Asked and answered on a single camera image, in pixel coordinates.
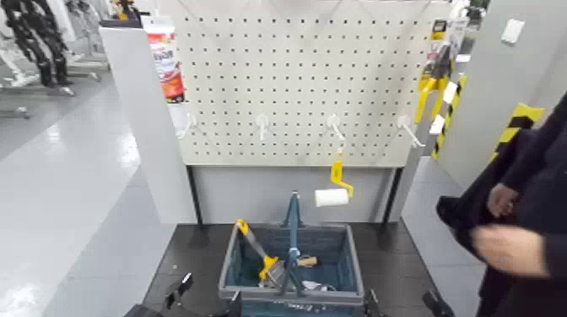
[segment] black robot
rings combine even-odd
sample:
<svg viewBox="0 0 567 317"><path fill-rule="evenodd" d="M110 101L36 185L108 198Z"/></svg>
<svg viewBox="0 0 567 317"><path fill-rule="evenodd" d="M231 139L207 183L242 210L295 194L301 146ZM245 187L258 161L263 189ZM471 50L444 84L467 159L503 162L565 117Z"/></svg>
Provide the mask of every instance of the black robot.
<svg viewBox="0 0 567 317"><path fill-rule="evenodd" d="M13 30L16 45L40 70L41 84L53 86L51 62L40 48L34 32L51 51L57 83L70 84L67 80L67 60L63 55L67 46L57 28L55 16L46 0L0 0L6 13L6 25Z"/></svg>

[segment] light switch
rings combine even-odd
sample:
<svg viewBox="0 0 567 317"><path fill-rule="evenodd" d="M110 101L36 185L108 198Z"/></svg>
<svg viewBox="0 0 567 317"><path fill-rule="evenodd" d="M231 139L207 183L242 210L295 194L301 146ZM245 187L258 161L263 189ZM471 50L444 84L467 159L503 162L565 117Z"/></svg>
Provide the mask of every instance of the light switch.
<svg viewBox="0 0 567 317"><path fill-rule="evenodd" d="M523 29L525 21L516 19L509 19L502 34L502 41L510 44L515 44L520 37L521 29Z"/></svg>

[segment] blue plastic basket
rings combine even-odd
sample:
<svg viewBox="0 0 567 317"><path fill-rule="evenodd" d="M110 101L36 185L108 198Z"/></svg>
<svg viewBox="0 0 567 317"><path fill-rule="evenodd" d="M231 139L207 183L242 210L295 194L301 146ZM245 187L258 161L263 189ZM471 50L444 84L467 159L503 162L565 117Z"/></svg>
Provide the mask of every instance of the blue plastic basket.
<svg viewBox="0 0 567 317"><path fill-rule="evenodd" d="M234 226L220 275L219 296L230 300L241 290L245 316L362 315L364 286L350 227L347 224L305 226L299 215L295 192L284 225L251 225L270 256L292 263L286 266L287 273L297 291L258 287L262 259ZM295 261L289 260L297 257L296 250L302 255L316 256L319 264L311 268L297 267ZM336 291L303 290L301 281L304 280L331 285Z"/></svg>

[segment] hand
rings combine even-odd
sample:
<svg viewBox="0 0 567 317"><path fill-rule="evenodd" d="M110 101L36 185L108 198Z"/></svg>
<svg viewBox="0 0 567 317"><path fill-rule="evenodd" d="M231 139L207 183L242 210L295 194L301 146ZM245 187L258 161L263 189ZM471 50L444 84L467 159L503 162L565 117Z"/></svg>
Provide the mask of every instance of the hand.
<svg viewBox="0 0 567 317"><path fill-rule="evenodd" d="M491 191L486 206L490 213L496 218L506 216L512 213L514 208L514 200L519 194L510 187L499 183Z"/></svg>
<svg viewBox="0 0 567 317"><path fill-rule="evenodd" d="M472 241L493 268L523 277L549 277L543 256L543 237L514 226L475 228Z"/></svg>

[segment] white pegboard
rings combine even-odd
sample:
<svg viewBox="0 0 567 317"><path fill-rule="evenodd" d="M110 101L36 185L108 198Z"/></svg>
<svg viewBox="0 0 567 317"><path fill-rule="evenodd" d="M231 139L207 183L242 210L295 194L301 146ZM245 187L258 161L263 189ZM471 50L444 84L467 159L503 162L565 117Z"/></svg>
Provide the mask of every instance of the white pegboard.
<svg viewBox="0 0 567 317"><path fill-rule="evenodd" d="M406 163L431 25L447 2L170 0L186 110L186 164ZM328 116L336 114L341 142ZM256 124L267 116L263 141Z"/></svg>

